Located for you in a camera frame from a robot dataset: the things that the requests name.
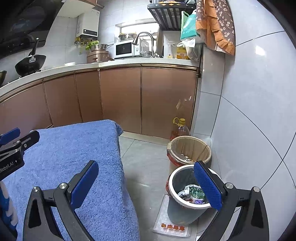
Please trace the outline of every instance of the countertop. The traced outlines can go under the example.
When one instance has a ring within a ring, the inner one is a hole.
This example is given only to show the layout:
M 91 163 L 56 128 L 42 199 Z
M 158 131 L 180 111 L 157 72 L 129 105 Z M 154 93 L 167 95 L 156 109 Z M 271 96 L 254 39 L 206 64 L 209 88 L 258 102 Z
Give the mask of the countertop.
M 95 69 L 95 68 L 105 68 L 117 65 L 128 65 L 128 64 L 173 64 L 173 65 L 184 65 L 199 67 L 199 62 L 183 59 L 171 59 L 171 58 L 131 58 L 131 59 L 120 59 L 102 63 L 92 63 L 92 64 L 77 64 L 72 66 L 62 66 L 53 69 L 43 70 L 23 78 L 12 81 L 11 83 L 4 85 L 0 88 L 0 97 L 5 93 L 10 92 L 22 85 L 28 84 L 32 81 L 45 78 L 54 74 L 60 74 L 64 72 L 78 71 L 84 69 Z

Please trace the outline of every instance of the window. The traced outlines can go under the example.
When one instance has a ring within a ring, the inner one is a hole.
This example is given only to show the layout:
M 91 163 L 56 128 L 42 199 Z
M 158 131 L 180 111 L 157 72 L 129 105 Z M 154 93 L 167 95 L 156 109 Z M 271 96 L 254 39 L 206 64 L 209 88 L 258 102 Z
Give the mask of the window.
M 121 27 L 121 33 L 140 33 L 140 32 L 148 32 L 151 33 L 154 39 L 157 39 L 159 25 L 158 23 L 142 23 L 142 24 L 134 24 L 125 27 Z M 151 49 L 151 38 L 147 34 L 141 34 L 140 38 L 147 41 L 149 43 L 149 48 Z

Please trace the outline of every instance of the black wall shelf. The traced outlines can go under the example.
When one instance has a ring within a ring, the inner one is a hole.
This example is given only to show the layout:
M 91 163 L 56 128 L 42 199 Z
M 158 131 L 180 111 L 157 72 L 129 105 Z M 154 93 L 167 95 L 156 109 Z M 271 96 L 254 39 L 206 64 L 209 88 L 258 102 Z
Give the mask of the black wall shelf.
M 158 3 L 149 4 L 148 10 L 163 31 L 181 31 L 181 12 L 192 14 L 195 4 Z

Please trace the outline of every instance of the faucet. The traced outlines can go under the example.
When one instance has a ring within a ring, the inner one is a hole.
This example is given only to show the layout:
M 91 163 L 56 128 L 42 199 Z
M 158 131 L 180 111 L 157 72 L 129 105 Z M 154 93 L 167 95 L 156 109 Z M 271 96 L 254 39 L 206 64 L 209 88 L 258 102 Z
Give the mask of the faucet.
M 138 39 L 139 39 L 140 34 L 148 34 L 149 37 L 151 38 L 151 41 L 152 41 L 152 56 L 151 57 L 154 57 L 154 38 L 151 35 L 151 33 L 148 33 L 148 32 L 140 32 L 140 33 L 138 33 L 137 36 L 135 37 L 135 39 L 133 40 L 133 45 L 138 44 Z

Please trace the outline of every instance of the microwave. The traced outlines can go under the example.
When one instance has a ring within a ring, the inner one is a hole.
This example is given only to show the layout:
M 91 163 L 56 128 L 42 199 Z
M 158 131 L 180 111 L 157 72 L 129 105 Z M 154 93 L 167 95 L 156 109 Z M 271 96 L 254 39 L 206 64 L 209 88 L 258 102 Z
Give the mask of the microwave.
M 141 38 L 138 39 L 138 44 L 132 44 L 133 39 L 121 41 L 114 44 L 114 59 L 139 57 L 141 51 L 149 51 L 149 43 Z

